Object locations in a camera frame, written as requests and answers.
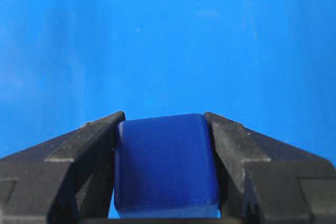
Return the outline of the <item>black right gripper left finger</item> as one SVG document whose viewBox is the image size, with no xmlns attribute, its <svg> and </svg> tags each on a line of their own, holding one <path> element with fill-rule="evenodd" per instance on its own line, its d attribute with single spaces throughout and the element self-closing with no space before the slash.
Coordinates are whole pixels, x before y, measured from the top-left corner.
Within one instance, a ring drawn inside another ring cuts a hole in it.
<svg viewBox="0 0 336 224">
<path fill-rule="evenodd" d="M 1 159 L 1 223 L 107 218 L 113 148 L 123 112 Z"/>
</svg>

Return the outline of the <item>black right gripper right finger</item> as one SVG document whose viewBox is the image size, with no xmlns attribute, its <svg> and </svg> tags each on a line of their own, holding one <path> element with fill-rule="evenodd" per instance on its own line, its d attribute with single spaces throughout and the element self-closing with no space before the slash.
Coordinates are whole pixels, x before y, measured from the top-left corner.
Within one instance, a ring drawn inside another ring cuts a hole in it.
<svg viewBox="0 0 336 224">
<path fill-rule="evenodd" d="M 316 154 L 207 112 L 223 217 L 335 223 L 335 167 Z"/>
</svg>

